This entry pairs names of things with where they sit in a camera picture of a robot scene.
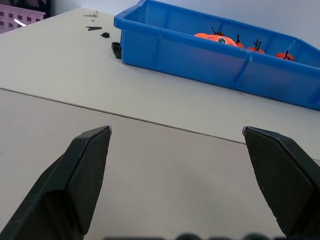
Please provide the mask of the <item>pink perforated crate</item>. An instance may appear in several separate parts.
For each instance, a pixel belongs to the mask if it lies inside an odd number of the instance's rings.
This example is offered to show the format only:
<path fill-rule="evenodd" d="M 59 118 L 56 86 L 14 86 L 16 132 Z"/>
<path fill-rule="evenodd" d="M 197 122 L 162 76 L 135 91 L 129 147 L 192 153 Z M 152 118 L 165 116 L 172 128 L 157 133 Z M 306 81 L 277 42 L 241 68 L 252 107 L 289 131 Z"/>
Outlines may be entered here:
<path fill-rule="evenodd" d="M 0 4 L 0 34 L 42 21 L 45 13 L 37 10 Z"/>

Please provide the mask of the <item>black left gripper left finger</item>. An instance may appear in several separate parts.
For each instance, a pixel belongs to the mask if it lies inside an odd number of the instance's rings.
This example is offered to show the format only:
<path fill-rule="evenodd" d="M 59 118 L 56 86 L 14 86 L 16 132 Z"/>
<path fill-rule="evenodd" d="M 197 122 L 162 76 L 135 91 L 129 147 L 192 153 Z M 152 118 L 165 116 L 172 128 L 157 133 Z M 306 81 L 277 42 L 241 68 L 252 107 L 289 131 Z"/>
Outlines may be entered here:
<path fill-rule="evenodd" d="M 83 240 L 101 192 L 109 125 L 83 132 L 37 179 L 0 240 Z"/>

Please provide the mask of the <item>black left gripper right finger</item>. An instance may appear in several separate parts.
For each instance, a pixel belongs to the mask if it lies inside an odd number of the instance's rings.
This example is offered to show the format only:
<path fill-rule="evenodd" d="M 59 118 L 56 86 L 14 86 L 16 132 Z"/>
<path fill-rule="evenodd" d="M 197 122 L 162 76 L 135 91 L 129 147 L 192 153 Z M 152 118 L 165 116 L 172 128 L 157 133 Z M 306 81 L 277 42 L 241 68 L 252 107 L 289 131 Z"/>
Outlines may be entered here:
<path fill-rule="evenodd" d="M 320 166 L 291 138 L 245 126 L 255 178 L 287 237 L 320 237 Z"/>

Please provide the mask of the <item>black plastic clip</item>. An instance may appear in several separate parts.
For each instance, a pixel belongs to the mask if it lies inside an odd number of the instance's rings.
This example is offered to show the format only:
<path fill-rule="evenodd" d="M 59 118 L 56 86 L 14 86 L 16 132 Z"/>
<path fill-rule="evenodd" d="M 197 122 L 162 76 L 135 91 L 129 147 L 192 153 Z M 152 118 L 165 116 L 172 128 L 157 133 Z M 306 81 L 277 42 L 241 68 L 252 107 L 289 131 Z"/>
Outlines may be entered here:
<path fill-rule="evenodd" d="M 112 42 L 111 49 L 116 59 L 122 59 L 122 48 L 119 42 Z"/>

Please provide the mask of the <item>blue plastic bin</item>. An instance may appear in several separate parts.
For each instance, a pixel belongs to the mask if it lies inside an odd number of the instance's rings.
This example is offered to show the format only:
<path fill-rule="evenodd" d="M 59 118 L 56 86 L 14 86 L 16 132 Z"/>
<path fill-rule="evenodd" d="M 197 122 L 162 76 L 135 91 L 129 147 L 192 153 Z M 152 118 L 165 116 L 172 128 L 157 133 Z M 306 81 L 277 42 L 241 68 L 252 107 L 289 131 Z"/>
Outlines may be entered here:
<path fill-rule="evenodd" d="M 320 111 L 320 50 L 286 34 L 155 1 L 114 17 L 124 63 Z M 244 48 L 200 37 L 222 32 Z M 261 41 L 265 54 L 247 50 Z M 276 57 L 286 52 L 294 61 Z"/>

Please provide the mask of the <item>orange toy with eye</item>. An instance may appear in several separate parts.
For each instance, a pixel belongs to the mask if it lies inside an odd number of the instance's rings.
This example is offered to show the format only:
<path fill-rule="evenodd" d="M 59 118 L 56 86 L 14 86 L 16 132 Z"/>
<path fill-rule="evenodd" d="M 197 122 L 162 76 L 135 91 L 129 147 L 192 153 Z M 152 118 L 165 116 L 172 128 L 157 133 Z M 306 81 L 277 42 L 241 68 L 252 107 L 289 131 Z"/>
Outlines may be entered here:
<path fill-rule="evenodd" d="M 230 45 L 234 47 L 238 46 L 238 44 L 234 40 L 232 40 L 229 37 L 226 37 L 221 31 L 216 32 L 213 28 L 212 28 L 212 31 L 213 31 L 213 34 L 196 33 L 194 36 L 198 38 L 210 40 L 213 42 L 225 44 L 225 45 Z"/>

